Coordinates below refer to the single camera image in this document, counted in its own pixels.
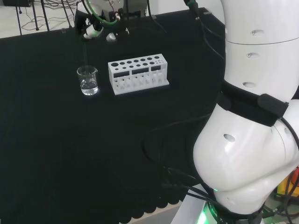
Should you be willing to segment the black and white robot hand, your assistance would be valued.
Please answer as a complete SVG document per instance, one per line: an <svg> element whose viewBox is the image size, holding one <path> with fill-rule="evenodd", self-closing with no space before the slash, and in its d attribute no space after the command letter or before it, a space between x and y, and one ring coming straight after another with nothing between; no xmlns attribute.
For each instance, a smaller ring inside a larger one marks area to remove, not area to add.
<svg viewBox="0 0 299 224"><path fill-rule="evenodd" d="M80 0L76 4L75 31L84 40L105 37L116 42L129 36L122 0Z"/></svg>

